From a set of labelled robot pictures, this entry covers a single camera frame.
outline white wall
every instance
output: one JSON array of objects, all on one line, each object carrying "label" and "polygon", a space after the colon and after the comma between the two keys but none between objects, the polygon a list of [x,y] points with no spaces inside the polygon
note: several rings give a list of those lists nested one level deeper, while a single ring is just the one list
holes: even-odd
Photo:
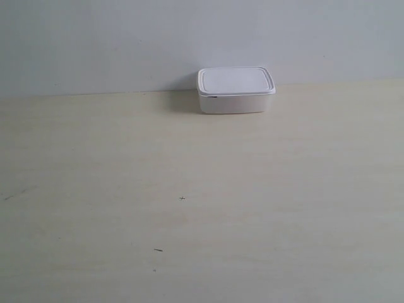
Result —
[{"label": "white wall", "polygon": [[194,87],[210,66],[277,83],[404,76],[402,0],[2,0],[0,97]]}]

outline container lid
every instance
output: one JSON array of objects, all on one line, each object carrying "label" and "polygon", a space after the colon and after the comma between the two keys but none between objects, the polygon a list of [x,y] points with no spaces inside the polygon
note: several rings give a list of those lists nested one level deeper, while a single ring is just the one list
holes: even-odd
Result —
[{"label": "container lid", "polygon": [[205,68],[198,73],[198,91],[211,97],[269,95],[275,86],[265,68]]}]

